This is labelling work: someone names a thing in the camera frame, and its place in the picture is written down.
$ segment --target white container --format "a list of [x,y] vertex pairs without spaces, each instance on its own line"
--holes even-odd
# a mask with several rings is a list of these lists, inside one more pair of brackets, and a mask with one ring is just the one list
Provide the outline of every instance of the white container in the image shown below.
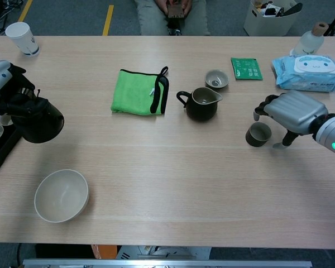
[[[294,0],[273,0],[273,5],[284,7],[287,11],[296,5]],[[299,12],[285,17],[263,17],[257,8],[250,3],[243,28],[249,36],[284,36],[292,27]]]
[[40,53],[39,45],[27,23],[15,22],[6,28],[5,34],[26,56],[37,56]]
[[311,31],[303,34],[292,50],[292,55],[316,54],[324,43],[324,33],[329,28],[326,22],[318,22]]

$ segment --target wooden table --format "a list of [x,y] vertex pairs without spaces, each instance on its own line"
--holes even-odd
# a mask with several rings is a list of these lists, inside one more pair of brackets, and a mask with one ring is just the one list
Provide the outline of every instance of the wooden table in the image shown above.
[[[104,243],[224,247],[335,248],[335,154],[299,137],[274,150],[245,141],[252,112],[275,86],[271,60],[297,37],[37,37],[41,54],[24,57],[0,37],[0,59],[27,69],[65,116],[52,141],[21,140],[0,169],[0,242]],[[320,53],[335,58],[335,37]],[[231,57],[258,60],[263,81],[235,81]],[[157,73],[169,67],[164,116],[112,114],[120,68]],[[195,123],[177,91],[204,85],[204,74],[230,77],[216,116]],[[335,92],[308,93],[335,112]],[[79,170],[91,198],[76,219],[51,224],[34,210],[40,181]]]

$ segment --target green cloth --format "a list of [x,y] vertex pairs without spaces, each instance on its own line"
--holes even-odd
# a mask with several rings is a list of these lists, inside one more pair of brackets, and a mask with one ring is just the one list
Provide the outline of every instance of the green cloth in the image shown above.
[[151,109],[154,95],[159,94],[159,90],[153,92],[152,90],[155,89],[156,79],[161,76],[164,77],[164,74],[143,74],[120,70],[111,106],[112,112],[133,113],[141,116],[164,113],[168,96],[166,91],[168,83],[167,86],[164,86],[159,82],[160,96],[156,97],[156,100],[159,100],[159,105],[157,109],[156,107]]

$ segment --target wet wipes package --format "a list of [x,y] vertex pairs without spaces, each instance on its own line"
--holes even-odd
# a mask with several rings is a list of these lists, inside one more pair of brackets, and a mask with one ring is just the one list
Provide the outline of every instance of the wet wipes package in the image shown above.
[[328,56],[284,56],[272,63],[280,88],[317,92],[335,90],[335,61]]

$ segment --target khaki pants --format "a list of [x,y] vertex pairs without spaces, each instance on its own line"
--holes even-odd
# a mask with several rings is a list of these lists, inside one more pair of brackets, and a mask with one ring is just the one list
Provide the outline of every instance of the khaki pants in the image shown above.
[[[168,18],[154,0],[135,0],[141,35],[168,35]],[[207,29],[206,0],[193,0],[186,18],[180,20],[182,35],[210,35]]]

